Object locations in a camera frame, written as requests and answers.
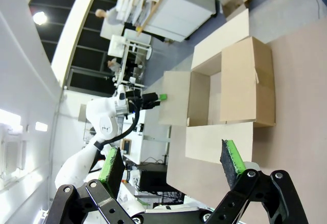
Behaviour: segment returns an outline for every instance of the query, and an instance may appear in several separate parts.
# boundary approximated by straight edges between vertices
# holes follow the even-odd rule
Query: screw
[[[134,221],[136,224],[142,224],[142,221],[141,221],[140,218],[135,217],[135,218],[133,218],[133,221]]]
[[[207,213],[207,214],[205,214],[205,215],[202,217],[202,220],[203,220],[204,222],[206,222],[206,221],[209,219],[210,216],[211,216],[211,214]]]
[[[275,177],[277,179],[281,179],[281,178],[283,178],[283,174],[282,173],[276,173]]]
[[[248,177],[255,177],[255,172],[254,171],[249,171],[247,172]]]

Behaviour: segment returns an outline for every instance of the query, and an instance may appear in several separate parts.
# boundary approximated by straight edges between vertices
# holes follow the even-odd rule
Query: table
[[[327,19],[322,19],[303,28],[301,34],[295,32],[270,43],[276,126],[256,128],[253,138],[252,160],[265,174],[276,169],[289,172],[309,223],[325,218],[327,197],[326,32]],[[171,132],[167,183],[214,208],[229,190],[221,165],[185,157],[185,127],[178,126]],[[260,203],[251,203],[242,220],[268,223]]]
[[[103,20],[100,36],[111,40],[113,35],[121,36],[124,30],[123,24],[110,25],[107,20]]]
[[[145,110],[141,110],[139,113],[139,120],[138,120],[138,124],[139,123],[143,123],[144,124],[144,120],[145,120],[145,114],[146,111]],[[123,125],[123,131],[126,131],[132,124],[132,119],[135,118],[135,114],[130,114],[128,115],[128,121],[130,121],[130,123],[124,123]],[[129,135],[127,135],[125,137],[126,139],[130,139],[132,141],[131,143],[131,149],[130,149],[130,153],[129,155],[124,155],[126,158],[128,158],[129,160],[133,161],[136,164],[140,164],[141,163],[141,151],[142,151],[142,144],[143,144],[143,133],[141,136],[138,135],[138,132],[134,132],[132,131]]]
[[[112,36],[109,44],[108,55],[122,58],[121,71],[118,73],[118,75],[116,75],[115,73],[115,78],[113,79],[113,81],[116,81],[115,86],[118,86],[121,83],[127,84],[127,82],[124,81],[124,73],[125,73],[128,53],[129,52],[136,53],[136,49],[146,50],[147,60],[151,57],[152,47],[150,44],[146,44],[134,40],[127,40],[124,36],[116,36],[116,35]],[[137,83],[135,83],[134,85],[139,87],[144,87],[143,85]]]

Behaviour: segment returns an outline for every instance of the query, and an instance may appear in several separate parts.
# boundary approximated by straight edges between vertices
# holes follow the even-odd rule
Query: open cardboard box
[[[229,21],[236,15],[246,10],[250,0],[221,0],[224,16]]]
[[[248,36],[246,10],[195,46],[191,72],[165,72],[159,122],[187,126],[185,156],[220,163],[228,139],[251,161],[253,126],[275,124],[271,50]]]

